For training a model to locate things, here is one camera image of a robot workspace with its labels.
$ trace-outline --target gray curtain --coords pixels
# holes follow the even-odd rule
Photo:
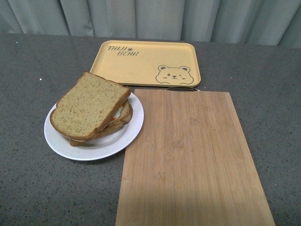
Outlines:
[[[301,0],[0,0],[0,32],[301,48]]]

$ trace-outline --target bamboo cutting board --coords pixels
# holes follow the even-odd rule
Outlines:
[[[116,226],[275,225],[230,94],[137,89]]]

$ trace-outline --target yellow tray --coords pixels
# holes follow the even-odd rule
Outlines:
[[[194,87],[201,82],[194,47],[178,42],[106,41],[90,72],[129,86]]]

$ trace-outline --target bear illustration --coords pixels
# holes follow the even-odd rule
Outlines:
[[[156,80],[161,84],[189,85],[193,83],[194,79],[189,74],[189,67],[168,67],[166,65],[161,65],[158,67],[158,69],[159,74],[156,76]]]

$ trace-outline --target stack of bread slices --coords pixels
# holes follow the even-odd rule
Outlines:
[[[57,103],[50,122],[71,146],[104,137],[130,122],[133,109],[129,87],[84,72]]]

